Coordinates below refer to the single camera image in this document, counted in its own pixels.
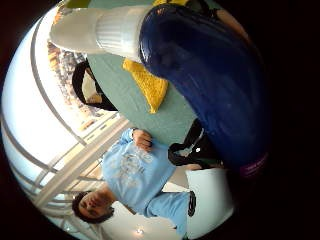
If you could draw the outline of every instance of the blue bottle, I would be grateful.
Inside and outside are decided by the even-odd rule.
[[[186,98],[224,164],[244,177],[257,173],[271,129],[256,50],[222,22],[174,4],[148,12],[139,50],[146,69]]]
[[[271,140],[263,63],[221,21],[175,4],[83,9],[50,37],[66,50],[141,62],[185,97],[226,167],[244,177],[261,169]]]

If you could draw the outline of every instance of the hand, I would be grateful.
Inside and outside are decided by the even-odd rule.
[[[151,135],[144,130],[135,129],[132,133],[133,142],[135,145],[147,152],[151,151]]]

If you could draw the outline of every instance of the light blue t-shirt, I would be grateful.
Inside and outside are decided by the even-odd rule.
[[[123,132],[103,156],[102,172],[118,201],[146,217],[161,216],[186,233],[188,192],[166,193],[163,186],[176,166],[168,160],[168,147],[152,139],[152,151],[135,146],[132,129]]]

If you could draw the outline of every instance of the yellow cloth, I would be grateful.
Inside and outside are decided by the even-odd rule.
[[[185,5],[187,1],[188,0],[173,0],[170,3]],[[166,2],[166,0],[156,0],[153,6]],[[166,95],[168,87],[167,80],[152,75],[142,64],[133,62],[127,58],[123,61],[122,67],[130,72],[136,81],[150,106],[150,113],[156,113]]]
[[[175,4],[179,4],[179,5],[185,5],[188,2],[188,0],[172,0],[170,1],[170,3],[175,3]],[[167,3],[167,0],[155,0],[153,2],[153,6],[157,6],[159,4],[164,4]]]

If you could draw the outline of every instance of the black strap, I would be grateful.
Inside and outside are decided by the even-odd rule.
[[[192,217],[196,210],[197,205],[197,198],[193,191],[190,191],[190,200],[189,200],[189,208],[188,208],[188,215]]]
[[[188,156],[182,156],[178,151],[190,148],[194,145],[191,153]],[[214,158],[218,157],[217,151],[213,144],[204,133],[201,123],[198,119],[195,119],[190,127],[187,136],[182,144],[173,143],[168,149],[168,159],[176,166],[182,166],[187,164],[199,164],[202,169],[210,168],[210,165],[197,158]]]
[[[208,3],[205,0],[189,0],[186,4],[186,7],[200,13],[201,15],[210,17],[216,21],[219,20],[217,11],[218,8],[210,9]]]

